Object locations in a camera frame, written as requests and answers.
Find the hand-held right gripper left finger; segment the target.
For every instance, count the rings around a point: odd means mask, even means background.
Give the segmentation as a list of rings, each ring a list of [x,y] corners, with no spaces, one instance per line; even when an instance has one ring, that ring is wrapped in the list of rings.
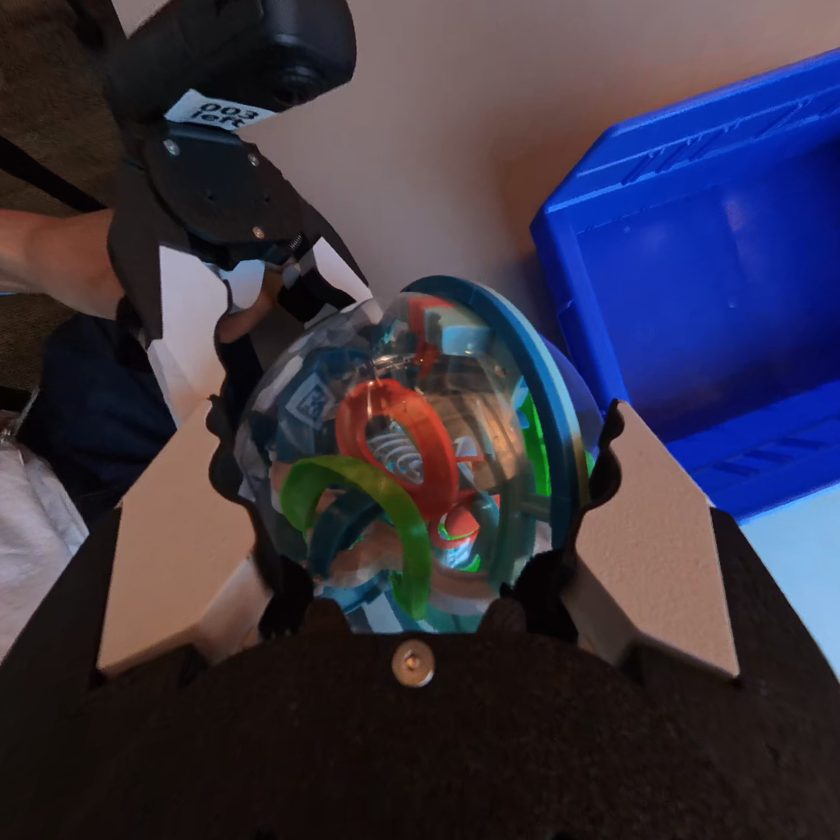
[[[98,652],[107,677],[183,646],[215,665],[259,642],[270,588],[247,510],[211,481],[211,409],[196,405],[122,499]]]

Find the person's left hand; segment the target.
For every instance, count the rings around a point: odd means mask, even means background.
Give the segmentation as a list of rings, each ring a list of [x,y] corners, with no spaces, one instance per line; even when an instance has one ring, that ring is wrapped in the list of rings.
[[[241,339],[277,307],[277,294],[271,289],[262,289],[249,308],[226,313],[220,318],[216,329],[217,341],[227,344]]]

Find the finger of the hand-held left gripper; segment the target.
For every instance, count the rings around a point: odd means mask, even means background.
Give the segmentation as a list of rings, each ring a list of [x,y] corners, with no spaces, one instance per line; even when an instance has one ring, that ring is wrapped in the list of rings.
[[[307,254],[302,262],[289,264],[280,276],[276,304],[300,324],[309,324],[326,307],[340,311],[359,302],[358,297],[325,279],[312,254]]]
[[[257,300],[266,267],[256,259],[217,270],[194,255],[162,246],[162,337],[157,340],[157,382],[176,424],[220,392],[224,367],[216,346],[224,315]]]

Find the clear plastic maze ball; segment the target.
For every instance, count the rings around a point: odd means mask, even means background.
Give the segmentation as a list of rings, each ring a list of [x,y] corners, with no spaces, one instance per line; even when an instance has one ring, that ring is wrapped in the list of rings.
[[[499,293],[420,279],[318,322],[241,416],[243,495],[362,632],[472,634],[589,499],[602,412]]]

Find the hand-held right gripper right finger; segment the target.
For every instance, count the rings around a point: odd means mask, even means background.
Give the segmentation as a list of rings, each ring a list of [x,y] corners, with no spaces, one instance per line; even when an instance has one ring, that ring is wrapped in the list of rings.
[[[616,667],[652,648],[739,677],[710,501],[628,402],[607,412],[590,492],[561,595],[584,647]]]

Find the large blue plastic bin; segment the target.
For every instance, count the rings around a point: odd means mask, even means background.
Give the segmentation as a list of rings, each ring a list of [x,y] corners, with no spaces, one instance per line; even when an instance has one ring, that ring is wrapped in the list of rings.
[[[838,483],[838,49],[612,126],[530,229],[600,409],[718,508]]]

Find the person's left forearm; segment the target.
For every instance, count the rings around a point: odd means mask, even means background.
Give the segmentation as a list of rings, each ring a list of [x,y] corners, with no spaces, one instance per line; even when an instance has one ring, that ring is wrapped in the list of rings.
[[[1,210],[1,292],[46,295],[115,320],[123,289],[109,257],[113,211],[50,217]]]

